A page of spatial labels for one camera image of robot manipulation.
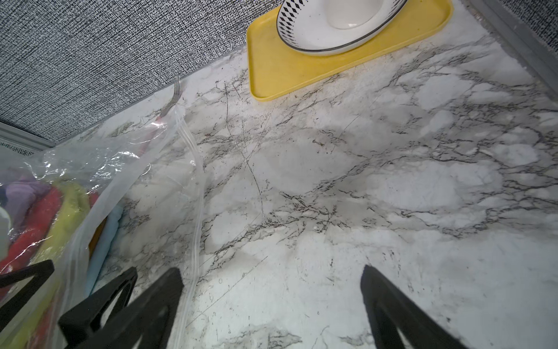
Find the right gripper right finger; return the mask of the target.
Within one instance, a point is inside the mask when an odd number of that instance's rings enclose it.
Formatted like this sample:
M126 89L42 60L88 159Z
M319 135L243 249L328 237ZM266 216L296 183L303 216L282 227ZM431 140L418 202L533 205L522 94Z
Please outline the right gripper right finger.
M463 348L373 266L365 266L360 290L377 348Z

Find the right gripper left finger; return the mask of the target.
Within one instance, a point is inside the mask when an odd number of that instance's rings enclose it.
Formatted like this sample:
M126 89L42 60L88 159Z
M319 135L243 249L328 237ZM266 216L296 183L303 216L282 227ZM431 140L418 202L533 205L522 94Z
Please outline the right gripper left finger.
M184 288L170 268L131 301L137 281L132 267L58 320L68 348L165 348Z

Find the clear plastic vacuum bag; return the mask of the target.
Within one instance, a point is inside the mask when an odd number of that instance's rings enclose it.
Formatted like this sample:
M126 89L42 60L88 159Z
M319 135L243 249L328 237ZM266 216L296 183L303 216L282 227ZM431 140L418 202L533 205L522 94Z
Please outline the clear plastic vacuum bag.
M90 287L71 308L132 267L137 281L131 301L178 268L184 288L166 348L180 347L198 279L205 184L203 161L181 108L176 104L164 118L113 137L30 156L1 152L1 185L28 177L76 180L101 195L97 212L82 225L105 221L97 252L83 267Z

